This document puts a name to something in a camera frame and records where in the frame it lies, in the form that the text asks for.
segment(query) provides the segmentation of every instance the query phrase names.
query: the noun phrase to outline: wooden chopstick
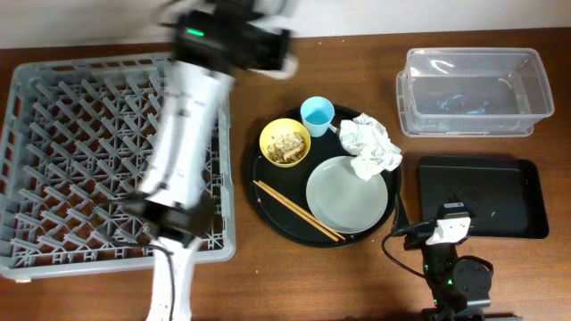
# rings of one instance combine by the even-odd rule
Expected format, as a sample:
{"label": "wooden chopstick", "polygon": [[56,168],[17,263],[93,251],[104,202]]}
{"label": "wooden chopstick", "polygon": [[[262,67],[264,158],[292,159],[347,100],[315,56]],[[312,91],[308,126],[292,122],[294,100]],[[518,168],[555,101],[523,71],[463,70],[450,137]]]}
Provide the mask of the wooden chopstick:
{"label": "wooden chopstick", "polygon": [[282,201],[289,203],[290,205],[292,205],[296,210],[299,210],[301,213],[303,213],[305,216],[307,216],[308,218],[310,218],[312,221],[314,221],[315,223],[323,226],[323,228],[325,228],[327,231],[331,232],[333,235],[339,237],[340,239],[345,241],[345,238],[340,235],[339,233],[337,233],[337,231],[335,231],[334,229],[332,229],[329,226],[325,226],[323,223],[321,223],[316,217],[314,217],[312,214],[310,214],[307,210],[302,209],[302,207],[300,207],[299,205],[297,205],[296,203],[290,201],[289,199],[287,199],[287,197],[285,197],[284,195],[280,194],[278,191],[276,191],[275,189],[273,189],[270,185],[262,182],[262,181],[258,181],[258,184],[265,186],[267,189],[269,189],[272,193],[274,193],[275,195],[277,195],[277,197],[281,198]]}
{"label": "wooden chopstick", "polygon": [[284,196],[282,196],[281,194],[276,194],[273,193],[271,190],[269,190],[266,186],[267,185],[261,185],[260,183],[253,181],[254,184],[256,184],[259,188],[261,188],[262,190],[264,190],[266,193],[268,193],[270,196],[272,196],[273,198],[275,198],[278,202],[282,203],[284,206],[286,206],[290,211],[292,211],[293,213],[297,214],[300,218],[303,218],[306,222],[310,223],[313,227],[317,228],[321,233],[323,233],[324,235],[327,235],[330,239],[332,239],[333,241],[337,242],[339,241],[339,238],[335,235],[333,235],[331,232],[327,231],[321,224],[318,224],[316,222],[314,222],[311,218],[309,218],[306,214],[304,214],[303,212],[300,212],[299,210],[297,210],[294,206],[290,205],[289,202],[284,201],[281,197],[285,198]]}

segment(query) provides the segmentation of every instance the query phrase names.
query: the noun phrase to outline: bowl of food scraps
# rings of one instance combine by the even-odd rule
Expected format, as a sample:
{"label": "bowl of food scraps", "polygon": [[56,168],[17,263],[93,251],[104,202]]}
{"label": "bowl of food scraps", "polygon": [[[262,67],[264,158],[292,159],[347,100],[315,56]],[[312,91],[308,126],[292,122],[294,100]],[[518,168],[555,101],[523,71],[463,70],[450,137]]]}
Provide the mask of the bowl of food scraps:
{"label": "bowl of food scraps", "polygon": [[261,153],[280,168],[295,166],[310,151],[311,137],[301,122],[276,119],[260,134]]}

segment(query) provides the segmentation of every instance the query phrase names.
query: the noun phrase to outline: wall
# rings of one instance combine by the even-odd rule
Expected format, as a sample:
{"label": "wall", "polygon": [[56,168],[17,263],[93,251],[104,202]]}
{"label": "wall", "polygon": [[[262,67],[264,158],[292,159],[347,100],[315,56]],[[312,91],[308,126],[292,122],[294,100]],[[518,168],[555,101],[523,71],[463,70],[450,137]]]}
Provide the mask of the wall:
{"label": "wall", "polygon": [[[168,41],[149,19],[163,1],[4,0],[0,48]],[[297,37],[571,27],[571,0],[297,1],[291,17],[261,24]]]}

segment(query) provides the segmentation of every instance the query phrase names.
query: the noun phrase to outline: rectangular black tray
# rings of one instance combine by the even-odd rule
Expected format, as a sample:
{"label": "rectangular black tray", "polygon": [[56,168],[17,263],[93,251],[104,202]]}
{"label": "rectangular black tray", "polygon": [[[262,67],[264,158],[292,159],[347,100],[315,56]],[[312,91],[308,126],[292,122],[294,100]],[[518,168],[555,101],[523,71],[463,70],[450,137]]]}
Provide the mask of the rectangular black tray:
{"label": "rectangular black tray", "polygon": [[472,236],[545,238],[539,173],[529,160],[426,156],[418,165],[423,220],[455,194],[476,215]]}

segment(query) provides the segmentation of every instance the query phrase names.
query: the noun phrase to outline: paper towel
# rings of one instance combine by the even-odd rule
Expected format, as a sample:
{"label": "paper towel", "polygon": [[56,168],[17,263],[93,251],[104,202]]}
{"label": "paper towel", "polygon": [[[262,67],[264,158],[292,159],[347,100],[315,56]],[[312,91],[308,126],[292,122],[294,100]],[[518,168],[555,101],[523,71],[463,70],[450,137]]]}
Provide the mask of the paper towel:
{"label": "paper towel", "polygon": [[401,149],[391,143],[385,126],[364,113],[353,120],[342,120],[339,138],[343,148],[357,156],[351,166],[362,180],[401,164]]}

